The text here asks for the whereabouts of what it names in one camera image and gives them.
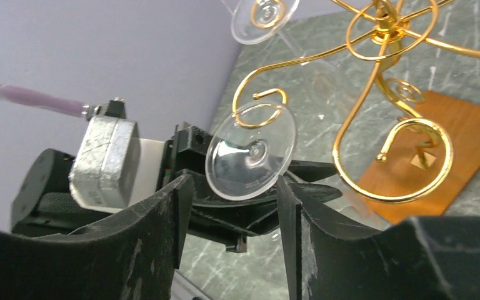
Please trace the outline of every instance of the small wooden block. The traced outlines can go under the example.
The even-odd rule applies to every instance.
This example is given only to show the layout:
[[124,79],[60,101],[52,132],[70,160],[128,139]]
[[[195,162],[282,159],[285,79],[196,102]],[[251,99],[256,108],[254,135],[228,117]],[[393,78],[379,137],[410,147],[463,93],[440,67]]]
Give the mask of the small wooden block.
[[435,156],[429,154],[428,152],[424,152],[424,157],[426,158],[426,163],[425,164],[423,164],[421,162],[418,154],[415,154],[415,156],[413,156],[413,159],[411,160],[411,164],[413,166],[417,166],[417,167],[421,168],[422,170],[427,170],[437,160],[437,158]]
[[[365,200],[372,210],[393,224],[409,216],[442,215],[480,167],[480,106],[432,91],[426,92],[425,97],[426,102],[417,105],[416,109],[425,118],[444,127],[450,135],[454,149],[452,169],[435,191],[417,201],[383,204]],[[409,194],[429,184],[443,165],[444,145],[426,149],[426,156],[432,157],[429,169],[424,170],[418,157],[414,161],[414,147],[425,139],[422,134],[401,131],[393,142],[387,161],[383,164],[373,161],[358,184],[385,196]]]

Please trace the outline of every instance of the clear plastic disc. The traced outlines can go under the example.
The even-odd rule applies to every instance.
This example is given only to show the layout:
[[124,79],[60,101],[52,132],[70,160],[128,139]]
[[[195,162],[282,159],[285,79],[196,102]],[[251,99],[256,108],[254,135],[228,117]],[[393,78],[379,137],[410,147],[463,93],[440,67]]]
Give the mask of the clear plastic disc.
[[211,189],[232,201],[262,194],[288,168],[296,139],[295,118],[284,104],[253,101],[240,107],[220,125],[207,150]]
[[299,0],[240,0],[232,15],[232,36],[245,45],[261,43],[290,20],[298,5]]

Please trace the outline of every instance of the gold spiral scroll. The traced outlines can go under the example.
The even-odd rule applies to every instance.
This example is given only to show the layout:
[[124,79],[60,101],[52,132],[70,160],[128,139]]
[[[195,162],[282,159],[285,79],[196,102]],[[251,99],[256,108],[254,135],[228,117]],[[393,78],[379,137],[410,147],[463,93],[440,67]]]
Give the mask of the gold spiral scroll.
[[[383,57],[386,49],[388,48],[389,45],[389,33],[387,32],[384,35],[384,42],[381,45],[380,52],[378,53],[378,57]],[[374,64],[374,68],[372,70],[372,73],[369,77],[369,80],[367,81],[367,84],[365,85],[365,88],[363,92],[361,93],[359,99],[357,100],[356,104],[352,108],[349,116],[347,119],[343,122],[343,125],[341,126],[341,129],[337,133],[336,139],[334,141],[334,146],[332,147],[332,158],[334,160],[334,166],[336,167],[339,176],[341,179],[354,191],[356,191],[358,194],[367,197],[368,199],[380,203],[408,203],[411,201],[415,201],[417,199],[420,199],[424,196],[427,196],[431,192],[433,192],[446,178],[448,173],[450,172],[451,165],[452,165],[452,160],[453,160],[453,146],[450,137],[448,136],[447,132],[442,128],[440,125],[436,124],[435,122],[428,120],[428,119],[423,119],[420,117],[418,112],[416,112],[413,108],[409,107],[405,103],[400,103],[401,100],[398,97],[393,97],[392,102],[398,106],[399,108],[404,108],[404,111],[406,111],[408,114],[417,116],[413,117],[411,119],[406,119],[403,120],[402,122],[399,122],[396,124],[391,131],[389,132],[386,142],[384,143],[384,146],[381,149],[381,152],[376,156],[376,160],[380,163],[385,162],[388,159],[388,152],[389,149],[391,148],[394,138],[396,137],[397,133],[404,129],[404,128],[413,128],[414,126],[420,126],[422,128],[426,128],[427,132],[430,132],[430,138],[431,140],[429,142],[425,142],[421,145],[417,146],[417,150],[420,150],[419,152],[423,152],[422,148],[427,148],[430,146],[435,146],[438,142],[437,139],[434,139],[435,137],[438,137],[442,142],[444,143],[444,148],[445,148],[445,158],[444,162],[441,166],[441,170],[439,174],[435,177],[434,180],[432,180],[427,186],[421,188],[420,190],[416,192],[412,192],[411,194],[406,194],[402,196],[383,196],[383,195],[378,195],[374,194],[373,192],[367,191],[363,189],[362,187],[358,186],[347,174],[345,169],[343,168],[343,164],[341,163],[341,154],[339,152],[339,148],[341,146],[341,141],[343,140],[343,136],[345,135],[347,129],[349,128],[351,122],[354,120],[356,117],[356,114],[358,113],[359,109],[361,108],[363,102],[365,101],[367,95],[371,91],[371,88],[375,82],[383,82],[383,79],[381,79],[381,73],[380,69],[382,67],[383,62],[379,59],[376,61]]]
[[398,97],[404,101],[414,104],[423,104],[425,102],[422,92],[413,84],[398,78],[386,79],[386,83],[396,83],[395,91]]

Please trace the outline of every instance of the gold wire hook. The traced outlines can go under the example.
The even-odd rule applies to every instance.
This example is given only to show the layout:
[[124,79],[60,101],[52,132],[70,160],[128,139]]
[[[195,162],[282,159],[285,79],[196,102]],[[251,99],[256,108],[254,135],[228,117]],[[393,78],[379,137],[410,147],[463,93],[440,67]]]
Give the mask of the gold wire hook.
[[[356,43],[359,43],[361,41],[363,41],[364,39],[368,38],[369,36],[371,36],[374,32],[374,29],[358,36],[356,39],[353,39],[352,41],[350,41],[351,44],[356,44]],[[309,62],[309,61],[315,61],[317,59],[322,59],[322,58],[325,58],[326,56],[329,56],[329,55],[332,55],[334,53],[338,53],[339,51],[342,51],[346,48],[346,45],[343,44],[343,45],[340,45],[338,47],[335,47],[335,48],[332,48],[328,51],[324,51],[324,52],[321,52],[321,53],[317,53],[317,54],[314,54],[314,55],[311,55],[311,56],[306,56],[306,57],[303,57],[303,58],[297,58],[297,59],[292,59],[290,61],[284,61],[284,62],[278,62],[276,64],[270,64],[268,66],[264,66],[264,67],[260,67],[258,69],[255,69],[253,71],[251,71],[243,80],[242,82],[240,82],[240,84],[238,85],[238,87],[236,88],[236,91],[234,92],[234,96],[232,97],[232,111],[233,112],[236,112],[238,110],[238,99],[240,98],[240,95],[242,94],[242,92],[244,91],[244,88],[246,87],[246,85],[251,81],[251,79],[262,73],[262,72],[265,72],[265,71],[269,71],[269,70],[273,70],[273,69],[278,69],[278,68],[283,68],[283,67],[287,67],[287,66],[293,66],[295,64],[302,64],[302,63],[306,63],[306,62]],[[274,88],[274,89],[268,89],[267,91],[263,91],[263,92],[258,92],[258,93],[255,93],[253,94],[253,98],[255,100],[257,99],[261,99],[262,97],[265,97],[265,96],[268,96],[270,94],[274,94],[274,93],[279,93],[281,96],[282,96],[282,103],[283,104],[287,104],[288,103],[288,97],[287,97],[287,94],[285,91],[283,91],[282,89],[278,89],[278,88]],[[278,117],[278,112],[276,111],[277,115],[273,114],[271,117],[269,117],[268,120],[264,121],[264,122],[260,122],[258,124],[246,124],[244,121],[240,120],[238,114],[235,115],[235,118],[236,118],[236,122],[244,127],[244,128],[250,128],[250,129],[254,129],[254,128],[260,128],[261,126],[263,126],[263,124],[268,124],[268,122],[270,121],[270,119],[274,120],[275,118]]]
[[[386,52],[386,49],[389,45],[389,33],[386,33],[384,36],[384,42],[382,43],[382,46],[380,48],[379,52],[379,57],[383,56],[384,53]],[[356,104],[352,108],[349,116],[347,119],[343,122],[343,125],[341,126],[341,129],[337,133],[336,139],[334,141],[334,146],[332,147],[332,158],[334,160],[334,166],[336,167],[339,176],[341,179],[348,185],[350,186],[354,191],[356,191],[358,194],[361,194],[368,199],[380,203],[407,203],[411,201],[415,201],[417,199],[420,199],[429,193],[433,192],[446,178],[448,173],[450,172],[451,169],[451,164],[453,160],[453,147],[451,144],[451,139],[446,133],[446,131],[438,124],[436,124],[433,121],[430,121],[428,119],[423,119],[421,117],[417,118],[411,118],[411,119],[406,119],[403,120],[402,122],[399,122],[396,124],[391,131],[389,132],[386,142],[384,143],[384,146],[381,149],[381,152],[376,156],[376,160],[379,162],[385,162],[388,158],[388,152],[389,149],[391,148],[391,145],[393,144],[394,138],[396,137],[397,133],[407,127],[413,127],[413,126],[424,126],[425,128],[428,128],[430,131],[436,133],[441,140],[444,142],[444,148],[446,151],[446,156],[444,159],[444,162],[442,164],[441,170],[439,174],[436,176],[436,178],[430,182],[427,186],[421,188],[420,190],[413,192],[411,194],[407,195],[402,195],[402,196],[382,196],[378,194],[374,194],[373,192],[369,192],[360,186],[358,186],[347,174],[345,169],[343,168],[343,165],[341,163],[341,155],[340,155],[340,145],[341,141],[343,140],[343,136],[345,135],[347,129],[349,128],[351,122],[353,119],[356,117],[356,114],[358,113],[360,107],[362,106],[365,98],[369,94],[373,84],[376,82],[377,76],[379,75],[379,71],[382,65],[382,60],[379,59],[376,61],[374,64],[374,68],[372,70],[372,73],[369,77],[369,80],[365,86],[365,89],[363,90],[362,94],[360,95],[359,99],[357,100]]]

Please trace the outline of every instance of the gold ball end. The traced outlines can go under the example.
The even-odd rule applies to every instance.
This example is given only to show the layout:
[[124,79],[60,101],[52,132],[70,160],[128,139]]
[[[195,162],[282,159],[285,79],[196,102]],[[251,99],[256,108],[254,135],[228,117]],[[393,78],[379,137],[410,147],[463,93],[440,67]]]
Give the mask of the gold ball end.
[[379,163],[385,163],[388,160],[388,157],[385,153],[380,153],[376,156],[376,161]]

